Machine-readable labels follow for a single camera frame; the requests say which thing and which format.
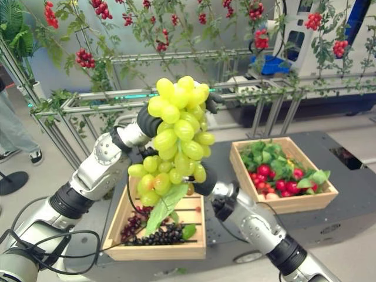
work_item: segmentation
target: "red berry cluster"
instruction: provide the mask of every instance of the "red berry cluster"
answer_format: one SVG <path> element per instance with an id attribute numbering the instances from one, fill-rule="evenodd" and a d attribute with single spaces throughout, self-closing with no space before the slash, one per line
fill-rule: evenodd
<path id="1" fill-rule="evenodd" d="M 178 19 L 177 19 L 177 15 L 172 15 L 171 16 L 171 22 L 172 22 L 172 24 L 173 25 L 177 25 L 177 21 L 178 21 Z"/>
<path id="2" fill-rule="evenodd" d="M 347 40 L 345 41 L 335 41 L 333 46 L 333 52 L 338 58 L 342 58 L 345 54 L 346 47 L 348 45 Z"/>
<path id="3" fill-rule="evenodd" d="M 169 43 L 169 33 L 168 33 L 167 29 L 165 29 L 165 28 L 163 29 L 163 34 L 164 34 L 164 38 L 165 38 L 166 42 L 162 42 L 162 41 L 157 39 L 157 43 L 158 43 L 157 51 L 158 52 L 167 50 L 167 46 L 170 45 L 170 43 Z"/>
<path id="4" fill-rule="evenodd" d="M 261 18 L 261 15 L 264 12 L 264 5 L 262 3 L 259 3 L 258 1 L 254 1 L 251 4 L 250 10 L 249 10 L 249 17 L 251 20 L 255 21 L 259 18 Z"/>
<path id="5" fill-rule="evenodd" d="M 199 21 L 200 21 L 200 24 L 202 24 L 202 25 L 206 24 L 206 14 L 205 13 L 201 13 L 199 15 Z"/>
<path id="6" fill-rule="evenodd" d="M 307 29 L 313 29 L 314 31 L 320 26 L 321 19 L 323 17 L 320 13 L 309 14 L 308 21 L 304 24 Z"/>
<path id="7" fill-rule="evenodd" d="M 152 6 L 152 4 L 150 3 L 149 0 L 143 0 L 143 7 L 144 7 L 145 9 L 149 9 L 150 6 Z"/>
<path id="8" fill-rule="evenodd" d="M 76 62 L 81 65 L 81 67 L 95 68 L 95 60 L 92 58 L 90 52 L 85 51 L 81 48 L 76 52 Z"/>
<path id="9" fill-rule="evenodd" d="M 231 7 L 231 2 L 232 0 L 224 0 L 222 4 L 224 8 L 227 8 L 226 18 L 231 18 L 234 13 L 234 9 Z"/>
<path id="10" fill-rule="evenodd" d="M 131 25 L 133 23 L 132 14 L 127 15 L 123 13 L 123 19 L 125 20 L 125 23 L 124 23 L 125 26 Z"/>
<path id="11" fill-rule="evenodd" d="M 96 12 L 96 14 L 102 15 L 102 19 L 112 19 L 112 15 L 110 14 L 110 11 L 108 10 L 107 3 L 102 0 L 92 0 L 92 6 Z"/>
<path id="12" fill-rule="evenodd" d="M 266 35 L 266 29 L 256 31 L 254 44 L 257 49 L 265 49 L 269 47 L 269 38 Z"/>
<path id="13" fill-rule="evenodd" d="M 58 29 L 59 28 L 58 20 L 53 10 L 51 10 L 52 7 L 53 7 L 53 3 L 49 1 L 45 3 L 45 19 L 48 25 L 52 26 L 55 29 Z"/>

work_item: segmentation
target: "green grape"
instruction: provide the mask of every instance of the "green grape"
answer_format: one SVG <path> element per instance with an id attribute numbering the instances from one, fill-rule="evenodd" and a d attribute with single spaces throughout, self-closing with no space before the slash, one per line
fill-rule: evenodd
<path id="1" fill-rule="evenodd" d="M 194 132 L 197 132 L 200 129 L 199 121 L 193 114 L 188 112 L 180 112 L 180 119 L 188 121 L 190 125 L 192 125 Z"/>
<path id="2" fill-rule="evenodd" d="M 204 101 L 206 101 L 206 99 L 209 97 L 209 93 L 210 93 L 210 88 L 207 84 L 205 83 L 201 83 L 200 85 L 197 85 L 196 88 L 200 89 L 203 91 L 204 93 Z"/>
<path id="3" fill-rule="evenodd" d="M 157 81 L 157 91 L 159 95 L 165 99 L 170 98 L 174 92 L 174 84 L 167 78 L 161 78 Z"/>
<path id="4" fill-rule="evenodd" d="M 189 159 L 183 153 L 178 153 L 174 159 L 175 168 L 183 176 L 189 175 Z"/>
<path id="5" fill-rule="evenodd" d="M 148 191 L 141 196 L 141 203 L 146 207 L 152 207 L 159 201 L 159 195 L 155 191 Z"/>
<path id="6" fill-rule="evenodd" d="M 200 132 L 195 135 L 194 140 L 202 145 L 212 145 L 215 142 L 215 137 L 209 132 Z"/>
<path id="7" fill-rule="evenodd" d="M 189 94 L 180 86 L 175 87 L 175 91 L 170 97 L 170 103 L 176 106 L 179 110 L 184 109 L 189 101 Z"/>
<path id="8" fill-rule="evenodd" d="M 177 85 L 185 91 L 190 92 L 194 88 L 194 80 L 190 76 L 184 76 L 177 81 Z"/>
<path id="9" fill-rule="evenodd" d="M 207 123 L 206 122 L 200 122 L 200 127 L 202 131 L 207 131 Z"/>
<path id="10" fill-rule="evenodd" d="M 194 169 L 193 176 L 196 182 L 204 183 L 206 180 L 206 171 L 202 164 L 197 164 Z"/>
<path id="11" fill-rule="evenodd" d="M 157 128 L 157 134 L 161 133 L 162 131 L 168 129 L 168 128 L 173 128 L 174 125 L 170 125 L 167 122 L 161 122 L 160 125 Z"/>
<path id="12" fill-rule="evenodd" d="M 143 195 L 145 192 L 152 190 L 154 185 L 153 182 L 154 176 L 152 176 L 151 174 L 144 175 L 137 185 L 137 191 L 139 192 L 139 194 Z"/>
<path id="13" fill-rule="evenodd" d="M 161 162 L 158 166 L 160 172 L 169 172 L 172 168 L 171 162 Z"/>
<path id="14" fill-rule="evenodd" d="M 187 176 L 191 176 L 196 168 L 196 162 L 194 160 L 189 160 L 189 172 Z"/>
<path id="15" fill-rule="evenodd" d="M 165 195 L 171 188 L 170 176 L 168 173 L 159 173 L 154 178 L 154 189 L 159 196 Z"/>
<path id="16" fill-rule="evenodd" d="M 128 175 L 133 177 L 142 177 L 147 174 L 147 171 L 143 168 L 143 164 L 133 164 L 128 167 Z"/>
<path id="17" fill-rule="evenodd" d="M 193 126 L 184 119 L 179 119 L 175 123 L 174 132 L 183 141 L 192 140 L 194 136 Z"/>
<path id="18" fill-rule="evenodd" d="M 207 145 L 201 145 L 203 151 L 204 151 L 204 157 L 210 157 L 212 151 L 211 148 Z"/>
<path id="19" fill-rule="evenodd" d="M 200 120 L 203 115 L 204 115 L 204 111 L 202 110 L 202 108 L 200 106 L 195 106 L 191 109 L 188 110 L 189 113 L 193 114 L 193 116 L 197 119 L 197 120 Z"/>
<path id="20" fill-rule="evenodd" d="M 161 117 L 163 108 L 168 105 L 168 101 L 161 96 L 152 97 L 147 106 L 147 112 L 154 117 Z"/>
<path id="21" fill-rule="evenodd" d="M 204 155 L 201 145 L 193 140 L 182 142 L 182 150 L 192 160 L 200 160 Z"/>
<path id="22" fill-rule="evenodd" d="M 172 159 L 177 152 L 177 144 L 175 143 L 173 146 L 168 148 L 165 151 L 158 151 L 158 155 L 162 160 L 170 160 Z"/>
<path id="23" fill-rule="evenodd" d="M 177 171 L 177 169 L 170 170 L 170 181 L 173 184 L 180 184 L 183 180 L 183 176 Z"/>
<path id="24" fill-rule="evenodd" d="M 202 90 L 194 88 L 189 96 L 189 101 L 187 104 L 188 109 L 192 109 L 201 103 L 205 102 L 205 94 Z"/>
<path id="25" fill-rule="evenodd" d="M 177 136 L 173 129 L 166 129 L 159 133 L 153 140 L 154 148 L 158 151 L 170 149 L 176 142 Z"/>
<path id="26" fill-rule="evenodd" d="M 158 162 L 154 156 L 149 156 L 143 160 L 143 167 L 147 172 L 152 173 L 157 170 Z"/>
<path id="27" fill-rule="evenodd" d="M 179 120 L 180 112 L 174 105 L 167 105 L 162 110 L 162 119 L 167 123 L 176 123 Z"/>

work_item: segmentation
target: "green leaves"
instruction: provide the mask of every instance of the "green leaves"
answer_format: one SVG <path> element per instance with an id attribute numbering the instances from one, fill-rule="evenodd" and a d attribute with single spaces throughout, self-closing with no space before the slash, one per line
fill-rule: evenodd
<path id="1" fill-rule="evenodd" d="M 173 212 L 176 204 L 186 195 L 187 191 L 188 184 L 171 186 L 170 191 L 160 198 L 152 210 L 147 221 L 145 236 L 149 236 L 160 226 L 161 222 Z"/>

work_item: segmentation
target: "person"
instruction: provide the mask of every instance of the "person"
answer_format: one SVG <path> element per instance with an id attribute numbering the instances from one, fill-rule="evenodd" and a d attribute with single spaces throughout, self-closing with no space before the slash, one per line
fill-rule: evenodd
<path id="1" fill-rule="evenodd" d="M 39 145 L 31 138 L 13 109 L 0 78 L 0 163 L 9 160 L 17 153 L 29 153 L 34 166 L 42 163 L 43 155 Z"/>

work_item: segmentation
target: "grape leaf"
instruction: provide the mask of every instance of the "grape leaf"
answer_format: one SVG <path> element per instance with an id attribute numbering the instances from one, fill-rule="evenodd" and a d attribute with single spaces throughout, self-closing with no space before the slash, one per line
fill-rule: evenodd
<path id="1" fill-rule="evenodd" d="M 147 221 L 146 237 L 152 234 L 160 226 L 161 222 L 174 211 L 176 204 L 186 195 L 187 191 L 188 184 L 172 185 L 170 191 L 160 198 Z"/>
<path id="2" fill-rule="evenodd" d="M 310 188 L 312 187 L 312 182 L 308 178 L 303 178 L 298 182 L 297 188 L 302 189 L 302 188 Z"/>

